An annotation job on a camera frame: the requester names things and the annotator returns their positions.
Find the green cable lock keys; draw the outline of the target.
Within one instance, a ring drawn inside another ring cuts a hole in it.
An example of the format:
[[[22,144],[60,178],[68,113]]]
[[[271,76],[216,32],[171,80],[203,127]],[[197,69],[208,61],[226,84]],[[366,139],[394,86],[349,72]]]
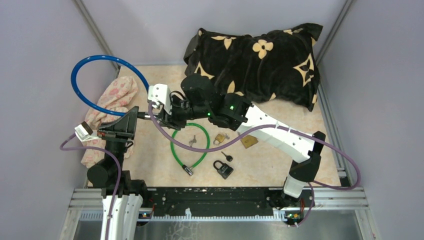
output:
[[[197,142],[196,136],[194,135],[191,140],[189,140],[188,144],[192,147]]]

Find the small brass padlock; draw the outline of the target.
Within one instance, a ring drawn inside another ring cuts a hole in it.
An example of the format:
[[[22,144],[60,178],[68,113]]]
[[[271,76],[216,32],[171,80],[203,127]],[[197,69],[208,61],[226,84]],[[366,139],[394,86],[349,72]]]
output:
[[[213,140],[213,145],[214,146],[219,146],[220,144],[222,144],[225,140],[227,139],[226,135],[223,133],[219,133],[215,136],[214,140]]]

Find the green cable lock loop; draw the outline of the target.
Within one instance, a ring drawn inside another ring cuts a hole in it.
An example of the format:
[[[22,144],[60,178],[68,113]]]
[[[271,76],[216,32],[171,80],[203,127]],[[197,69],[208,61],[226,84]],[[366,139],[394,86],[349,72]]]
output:
[[[187,126],[189,126],[189,127],[195,127],[195,128],[198,128],[198,129],[200,129],[203,133],[204,133],[204,135],[205,135],[205,138],[206,138],[206,146],[205,146],[205,148],[206,149],[209,149],[210,148],[210,146],[211,146],[211,138],[210,138],[210,135],[209,135],[209,133],[208,133],[208,131],[202,126],[202,125],[200,125],[200,124],[198,124],[198,123],[188,123],[187,124]],[[175,150],[175,143],[173,142],[173,141],[171,141],[170,142],[170,150],[171,150],[171,154],[172,154],[172,156],[173,156],[173,158],[174,158],[174,160],[178,163],[178,165],[189,175],[189,176],[192,176],[193,175],[193,171],[192,171],[192,169],[193,168],[195,168],[195,167],[197,167],[203,160],[204,160],[204,158],[206,157],[206,155],[207,155],[207,153],[206,152],[203,152],[202,153],[202,155],[201,155],[201,157],[192,165],[192,166],[187,166],[187,165],[185,165],[181,160],[180,160],[180,158],[178,157],[178,155],[177,155],[177,153],[176,153],[176,150]]]

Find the black Kaijing padlock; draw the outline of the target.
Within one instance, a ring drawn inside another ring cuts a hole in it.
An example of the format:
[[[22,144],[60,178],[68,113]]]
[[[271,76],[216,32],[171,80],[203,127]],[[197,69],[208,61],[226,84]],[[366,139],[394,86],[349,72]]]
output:
[[[223,178],[223,179],[227,179],[231,173],[234,171],[234,169],[229,166],[226,163],[223,163],[220,160],[215,160],[213,162],[213,167],[215,168],[215,170],[217,171],[217,173]]]

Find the large brass padlock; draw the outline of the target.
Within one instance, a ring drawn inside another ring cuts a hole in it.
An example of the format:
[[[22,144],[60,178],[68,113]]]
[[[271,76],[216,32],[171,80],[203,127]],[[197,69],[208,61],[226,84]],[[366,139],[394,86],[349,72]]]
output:
[[[240,142],[244,146],[245,149],[248,149],[248,148],[256,145],[259,142],[259,140],[256,137],[248,134],[248,135],[241,137]]]

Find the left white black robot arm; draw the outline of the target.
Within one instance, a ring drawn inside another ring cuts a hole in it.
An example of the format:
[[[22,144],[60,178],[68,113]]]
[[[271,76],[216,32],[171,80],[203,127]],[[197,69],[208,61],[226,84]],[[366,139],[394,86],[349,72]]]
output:
[[[131,179],[123,170],[124,156],[134,144],[139,108],[131,108],[120,118],[102,123],[96,135],[105,141],[104,157],[88,169],[92,186],[101,189],[102,240],[132,240],[141,207],[150,200],[144,180]]]

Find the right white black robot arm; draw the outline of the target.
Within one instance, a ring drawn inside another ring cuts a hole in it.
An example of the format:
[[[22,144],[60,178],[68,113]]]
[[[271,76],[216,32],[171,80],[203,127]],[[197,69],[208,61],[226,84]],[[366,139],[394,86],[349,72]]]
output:
[[[292,159],[283,184],[281,199],[287,206],[301,200],[306,184],[315,180],[321,163],[325,134],[297,131],[263,112],[247,98],[236,93],[220,93],[205,76],[192,74],[180,83],[182,97],[173,96],[166,84],[148,89],[152,108],[160,109],[154,118],[159,130],[184,128],[188,120],[208,119],[213,125],[250,135],[283,151]]]

